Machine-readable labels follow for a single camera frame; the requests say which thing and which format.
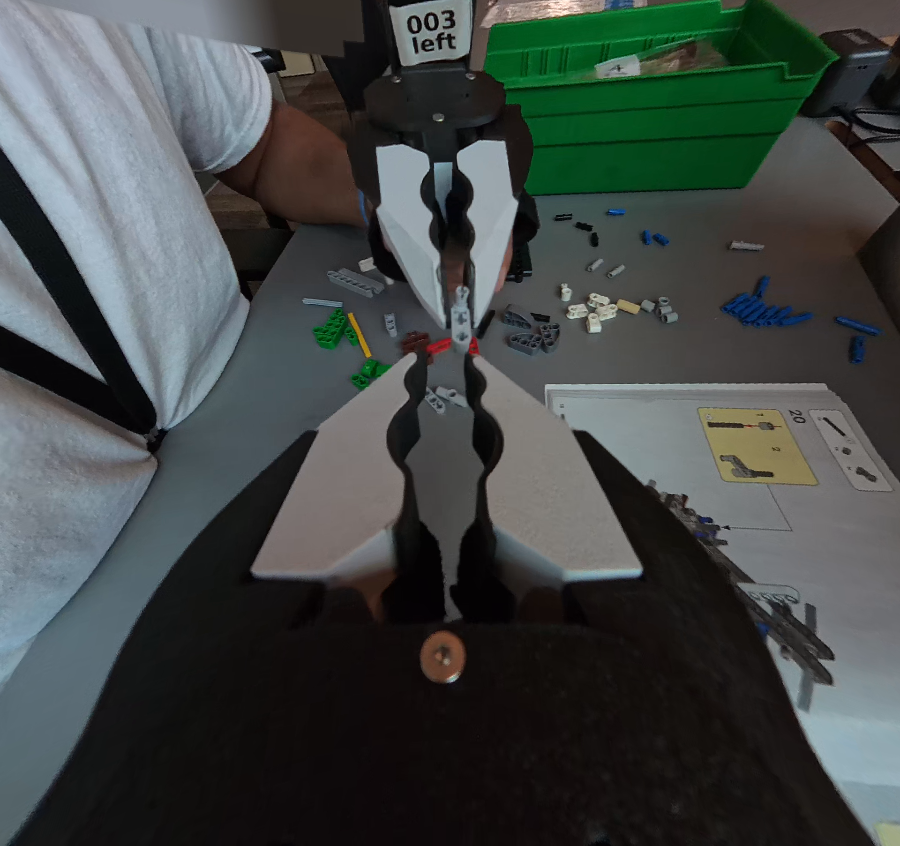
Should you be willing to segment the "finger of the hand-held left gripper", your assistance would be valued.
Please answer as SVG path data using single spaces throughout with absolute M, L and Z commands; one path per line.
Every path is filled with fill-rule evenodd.
M 470 290 L 472 329 L 501 287 L 518 212 L 506 146 L 502 141 L 480 140 L 456 157 L 458 174 L 468 184 L 464 194 L 470 200 L 454 233 L 454 272 L 458 286 Z
M 408 145 L 380 145 L 375 161 L 382 238 L 430 317 L 448 329 L 442 260 L 432 238 L 435 216 L 431 197 L 422 195 L 423 185 L 433 185 L 430 159 Z

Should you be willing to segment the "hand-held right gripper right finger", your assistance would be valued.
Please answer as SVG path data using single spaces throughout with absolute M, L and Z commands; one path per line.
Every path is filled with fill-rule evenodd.
M 466 357 L 465 393 L 482 471 L 461 584 L 498 582 L 523 597 L 639 578 L 642 563 L 567 423 L 484 357 Z

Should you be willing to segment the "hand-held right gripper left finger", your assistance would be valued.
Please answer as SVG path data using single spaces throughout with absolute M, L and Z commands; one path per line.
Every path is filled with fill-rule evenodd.
M 386 582 L 391 623 L 429 621 L 429 533 L 407 458 L 420 440 L 428 362 L 411 353 L 324 420 L 264 538 L 259 580 Z

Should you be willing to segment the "small light grey lego piece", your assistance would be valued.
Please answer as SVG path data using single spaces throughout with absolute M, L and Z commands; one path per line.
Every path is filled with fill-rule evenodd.
M 472 341 L 470 290 L 467 286 L 459 285 L 456 287 L 449 317 L 453 348 L 456 352 L 466 355 Z

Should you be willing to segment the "person's left forearm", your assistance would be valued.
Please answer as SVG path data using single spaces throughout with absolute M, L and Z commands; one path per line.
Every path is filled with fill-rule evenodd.
M 317 120 L 274 102 L 255 152 L 250 194 L 264 210 L 288 222 L 367 226 L 345 143 Z

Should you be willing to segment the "open lego instruction booklet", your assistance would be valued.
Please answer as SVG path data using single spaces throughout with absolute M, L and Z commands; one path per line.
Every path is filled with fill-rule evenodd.
M 898 479 L 823 383 L 548 385 L 547 406 L 704 516 L 807 739 L 898 844 Z

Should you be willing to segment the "clear bag of lego parts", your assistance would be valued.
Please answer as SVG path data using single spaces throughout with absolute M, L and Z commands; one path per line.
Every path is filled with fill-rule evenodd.
M 709 38 L 683 39 L 640 53 L 597 63 L 593 77 L 610 79 L 667 75 L 728 67 L 730 61 Z

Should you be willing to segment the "pile of blue lego pins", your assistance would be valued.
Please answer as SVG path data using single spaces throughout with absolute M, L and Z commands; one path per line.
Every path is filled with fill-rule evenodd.
M 770 283 L 770 276 L 760 277 L 751 291 L 741 292 L 726 301 L 720 312 L 737 320 L 743 327 L 754 329 L 795 327 L 815 318 L 813 312 L 796 312 L 791 305 L 768 302 Z

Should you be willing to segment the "person's left hand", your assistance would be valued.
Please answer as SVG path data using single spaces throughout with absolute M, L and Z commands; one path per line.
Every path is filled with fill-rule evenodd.
M 385 278 L 390 278 L 392 281 L 407 283 L 407 278 L 404 276 L 396 257 L 388 249 L 380 223 L 375 215 L 369 222 L 367 241 L 377 271 Z

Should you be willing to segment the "green plastic bin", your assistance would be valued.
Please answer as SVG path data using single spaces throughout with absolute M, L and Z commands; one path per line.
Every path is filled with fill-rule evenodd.
M 594 78 L 597 63 L 709 38 L 728 67 Z M 769 0 L 696 0 L 501 23 L 484 70 L 534 142 L 532 195 L 742 188 L 837 60 Z

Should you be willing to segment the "clear plastic bag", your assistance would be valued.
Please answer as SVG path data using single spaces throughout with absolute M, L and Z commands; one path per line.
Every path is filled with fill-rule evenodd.
M 491 0 L 480 27 L 490 29 L 501 23 L 548 20 L 647 6 L 648 0 Z

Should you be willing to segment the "person in white shirt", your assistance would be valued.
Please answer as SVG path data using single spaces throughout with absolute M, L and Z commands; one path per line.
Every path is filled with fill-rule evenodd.
M 273 94 L 243 45 L 1 1 L 1 142 L 147 393 L 190 416 L 248 315 L 195 181 L 259 143 Z M 141 438 L 2 372 L 5 684 L 157 470 Z

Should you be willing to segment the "black power adapter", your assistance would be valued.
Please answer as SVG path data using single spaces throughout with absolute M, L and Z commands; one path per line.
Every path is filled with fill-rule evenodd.
M 831 30 L 820 35 L 837 60 L 827 67 L 800 113 L 810 118 L 854 110 L 868 93 L 891 54 L 891 47 L 861 29 Z

